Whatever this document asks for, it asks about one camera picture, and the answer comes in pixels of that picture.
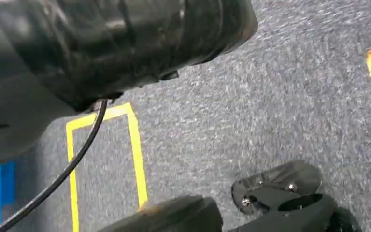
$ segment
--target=yellow tape rectangle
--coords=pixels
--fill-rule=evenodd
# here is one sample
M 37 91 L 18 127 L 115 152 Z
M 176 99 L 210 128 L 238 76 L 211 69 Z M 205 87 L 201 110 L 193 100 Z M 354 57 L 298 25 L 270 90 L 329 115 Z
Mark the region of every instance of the yellow tape rectangle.
M 131 107 L 131 104 L 128 102 L 123 105 L 107 109 L 103 121 L 123 115 L 127 115 L 128 118 L 131 148 L 133 151 L 134 171 L 136 174 L 137 182 L 139 208 L 141 208 L 147 202 L 147 185 L 143 167 L 143 155 L 140 141 L 139 123 Z M 78 128 L 92 125 L 95 118 L 96 114 L 91 114 L 88 116 L 75 119 L 66 124 L 66 143 L 69 161 L 71 161 L 71 159 L 73 159 L 74 156 L 73 131 Z M 70 175 L 70 192 L 71 192 L 71 213 L 73 232 L 79 232 L 79 210 L 75 170 Z

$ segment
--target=gray carpet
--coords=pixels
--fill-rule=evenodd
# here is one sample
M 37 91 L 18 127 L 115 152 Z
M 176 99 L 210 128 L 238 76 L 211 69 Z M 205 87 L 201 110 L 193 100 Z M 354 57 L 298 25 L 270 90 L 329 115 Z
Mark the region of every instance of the gray carpet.
M 181 78 L 127 92 L 139 120 L 150 201 L 210 195 L 225 229 L 250 220 L 234 207 L 238 178 L 289 160 L 317 165 L 324 192 L 371 231 L 371 0 L 256 0 L 259 32 L 243 47 Z M 18 161 L 16 205 L 67 162 L 65 122 Z M 88 129 L 75 133 L 76 147 Z M 77 170 L 80 231 L 136 211 L 127 119 L 106 122 Z M 16 231 L 71 231 L 65 183 Z

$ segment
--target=metal screw head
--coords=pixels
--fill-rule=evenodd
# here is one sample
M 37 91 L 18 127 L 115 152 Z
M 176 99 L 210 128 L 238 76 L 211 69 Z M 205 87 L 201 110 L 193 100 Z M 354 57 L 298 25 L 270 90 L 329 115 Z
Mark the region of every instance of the metal screw head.
M 288 185 L 288 189 L 291 190 L 291 191 L 295 191 L 295 190 L 297 190 L 297 186 L 294 183 L 291 183 L 291 184 Z
M 245 207 L 249 206 L 251 204 L 251 201 L 248 199 L 248 198 L 244 198 L 242 201 L 241 201 L 241 204 Z

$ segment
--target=black plastic mount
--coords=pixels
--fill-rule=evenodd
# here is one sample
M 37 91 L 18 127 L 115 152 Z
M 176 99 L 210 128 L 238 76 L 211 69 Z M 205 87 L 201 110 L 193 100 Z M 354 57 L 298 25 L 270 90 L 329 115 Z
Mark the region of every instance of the black plastic mount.
M 237 208 L 264 215 L 230 232 L 358 232 L 352 214 L 335 200 L 317 193 L 319 170 L 303 161 L 292 161 L 236 181 L 231 194 Z

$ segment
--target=black wire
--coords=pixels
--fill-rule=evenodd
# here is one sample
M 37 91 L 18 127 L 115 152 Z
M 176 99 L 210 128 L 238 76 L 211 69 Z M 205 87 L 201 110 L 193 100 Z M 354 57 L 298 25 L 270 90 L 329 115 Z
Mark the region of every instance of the black wire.
M 70 173 L 76 168 L 79 162 L 82 160 L 83 156 L 85 156 L 87 150 L 92 145 L 93 140 L 96 137 L 97 132 L 99 131 L 100 125 L 103 121 L 104 114 L 106 113 L 107 108 L 107 100 L 102 100 L 100 102 L 100 108 L 97 112 L 96 119 L 90 130 L 89 135 L 83 147 L 79 150 L 79 152 L 74 156 L 74 158 L 70 161 L 70 163 L 66 166 L 65 170 L 57 177 L 51 185 L 45 188 L 41 193 L 39 193 L 35 198 L 33 198 L 28 204 L 22 207 L 19 211 L 13 214 L 10 218 L 0 224 L 0 232 L 7 231 L 12 226 L 17 224 L 20 220 L 26 217 L 29 213 L 31 213 L 36 207 L 38 207 L 46 198 L 48 198 L 70 175 Z

